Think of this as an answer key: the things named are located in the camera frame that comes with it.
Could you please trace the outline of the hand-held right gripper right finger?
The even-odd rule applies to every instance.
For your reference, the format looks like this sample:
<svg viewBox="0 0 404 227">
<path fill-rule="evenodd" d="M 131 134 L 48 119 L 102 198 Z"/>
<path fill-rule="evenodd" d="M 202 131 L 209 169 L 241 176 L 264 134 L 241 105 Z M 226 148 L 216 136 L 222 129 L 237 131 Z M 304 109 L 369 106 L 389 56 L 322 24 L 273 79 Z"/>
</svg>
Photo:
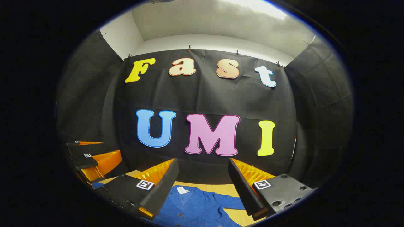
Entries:
<svg viewBox="0 0 404 227">
<path fill-rule="evenodd" d="M 288 174 L 274 176 L 234 158 L 229 158 L 228 173 L 254 221 L 287 210 L 316 190 Z"/>
</svg>

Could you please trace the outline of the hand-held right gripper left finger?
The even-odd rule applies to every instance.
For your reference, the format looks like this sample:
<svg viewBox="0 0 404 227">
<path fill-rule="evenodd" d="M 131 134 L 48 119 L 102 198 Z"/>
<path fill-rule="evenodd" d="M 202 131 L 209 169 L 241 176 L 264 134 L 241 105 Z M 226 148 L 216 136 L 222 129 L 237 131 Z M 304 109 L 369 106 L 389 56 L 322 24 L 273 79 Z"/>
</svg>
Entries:
<svg viewBox="0 0 404 227">
<path fill-rule="evenodd" d="M 178 173 L 178 160 L 170 159 L 134 176 L 117 176 L 97 186 L 95 193 L 124 212 L 151 221 L 160 213 Z"/>
</svg>

